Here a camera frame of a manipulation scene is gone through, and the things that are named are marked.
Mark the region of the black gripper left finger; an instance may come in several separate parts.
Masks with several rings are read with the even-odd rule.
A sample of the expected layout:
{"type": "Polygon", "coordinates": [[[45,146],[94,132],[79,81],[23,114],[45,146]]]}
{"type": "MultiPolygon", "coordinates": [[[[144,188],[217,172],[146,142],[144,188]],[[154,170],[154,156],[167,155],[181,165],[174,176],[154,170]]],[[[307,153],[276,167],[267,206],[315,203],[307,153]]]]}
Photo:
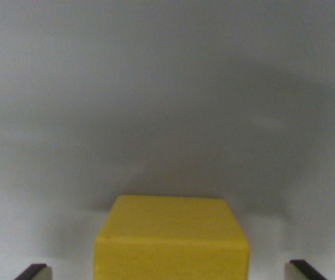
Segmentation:
{"type": "Polygon", "coordinates": [[[31,264],[15,280],[52,280],[53,271],[47,264],[31,264]]]}

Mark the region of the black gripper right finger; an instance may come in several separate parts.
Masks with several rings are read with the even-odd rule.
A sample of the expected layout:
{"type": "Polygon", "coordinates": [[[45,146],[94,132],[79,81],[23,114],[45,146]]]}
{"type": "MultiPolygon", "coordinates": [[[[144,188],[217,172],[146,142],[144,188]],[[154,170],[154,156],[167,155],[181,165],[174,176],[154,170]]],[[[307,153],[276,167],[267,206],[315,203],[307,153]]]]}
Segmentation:
{"type": "Polygon", "coordinates": [[[327,280],[305,260],[290,260],[284,265],[284,280],[327,280]]]}

